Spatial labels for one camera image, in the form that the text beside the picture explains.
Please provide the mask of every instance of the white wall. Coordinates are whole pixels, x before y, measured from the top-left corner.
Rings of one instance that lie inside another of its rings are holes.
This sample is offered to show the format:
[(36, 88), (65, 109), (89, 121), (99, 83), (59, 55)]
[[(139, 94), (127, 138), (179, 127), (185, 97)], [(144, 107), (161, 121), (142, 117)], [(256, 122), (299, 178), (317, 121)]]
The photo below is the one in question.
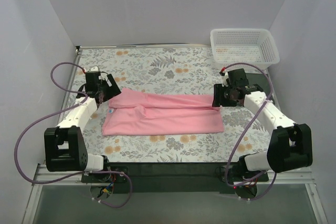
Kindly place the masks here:
[[(33, 120), (60, 109), (64, 93), (50, 81), (60, 61), (73, 61), (75, 48), (49, 0), (0, 0), (0, 219), (21, 223), (31, 184), (14, 165), (14, 144)], [(66, 85), (70, 69), (56, 78)], [(43, 132), (57, 118), (42, 122), (24, 137), (19, 160), (33, 177), (44, 160)]]
[(329, 223), (336, 223), (335, 0), (286, 0), (271, 33), (280, 53), (270, 71), (279, 103), (312, 129), (317, 190)]
[(269, 29), (284, 0), (50, 0), (75, 45), (210, 44), (223, 27)]

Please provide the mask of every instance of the white plastic basket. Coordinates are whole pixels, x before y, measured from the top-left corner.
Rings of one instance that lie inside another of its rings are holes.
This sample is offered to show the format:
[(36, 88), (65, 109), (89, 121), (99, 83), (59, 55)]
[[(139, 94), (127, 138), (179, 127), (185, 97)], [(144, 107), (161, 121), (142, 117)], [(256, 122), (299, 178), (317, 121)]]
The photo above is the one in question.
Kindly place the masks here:
[[(265, 29), (214, 29), (210, 34), (211, 48), (218, 68), (231, 63), (246, 62), (267, 69), (279, 62), (279, 52), (271, 33)], [(244, 68), (246, 65), (230, 69)]]

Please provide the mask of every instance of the floral tablecloth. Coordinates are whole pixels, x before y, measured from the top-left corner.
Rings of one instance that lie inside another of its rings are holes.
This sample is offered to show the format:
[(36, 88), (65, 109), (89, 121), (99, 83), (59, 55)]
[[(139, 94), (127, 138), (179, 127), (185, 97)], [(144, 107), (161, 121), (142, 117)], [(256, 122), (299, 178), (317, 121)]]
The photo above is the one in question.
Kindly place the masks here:
[[(120, 89), (148, 93), (213, 94), (213, 84), (221, 82), (210, 48), (85, 49), (79, 64), (111, 73)], [(78, 90), (84, 81), (77, 70), (72, 89)], [(71, 95), (68, 105), (74, 100)], [(246, 108), (221, 108), (225, 131), (216, 134), (102, 136), (107, 110), (106, 102), (92, 115), (83, 136), (89, 153), (106, 155), (111, 162), (225, 162), (253, 116)], [(233, 160), (265, 151), (269, 140), (268, 132), (256, 122)]]

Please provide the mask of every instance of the pink towel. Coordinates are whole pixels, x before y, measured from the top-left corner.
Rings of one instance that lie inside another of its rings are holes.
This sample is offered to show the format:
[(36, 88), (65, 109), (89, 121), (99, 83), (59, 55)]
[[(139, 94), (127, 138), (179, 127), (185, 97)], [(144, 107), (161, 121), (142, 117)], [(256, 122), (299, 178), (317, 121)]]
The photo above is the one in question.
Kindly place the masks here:
[(147, 94), (122, 89), (109, 101), (103, 135), (174, 135), (224, 131), (212, 95)]

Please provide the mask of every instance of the folded cloth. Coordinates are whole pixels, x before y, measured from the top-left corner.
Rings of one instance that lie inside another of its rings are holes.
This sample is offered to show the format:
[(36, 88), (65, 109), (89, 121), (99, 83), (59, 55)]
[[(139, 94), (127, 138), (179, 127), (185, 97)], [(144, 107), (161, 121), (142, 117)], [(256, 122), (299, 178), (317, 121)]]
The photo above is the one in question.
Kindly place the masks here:
[(109, 100), (103, 135), (174, 135), (224, 131), (212, 95), (148, 94), (122, 89)]

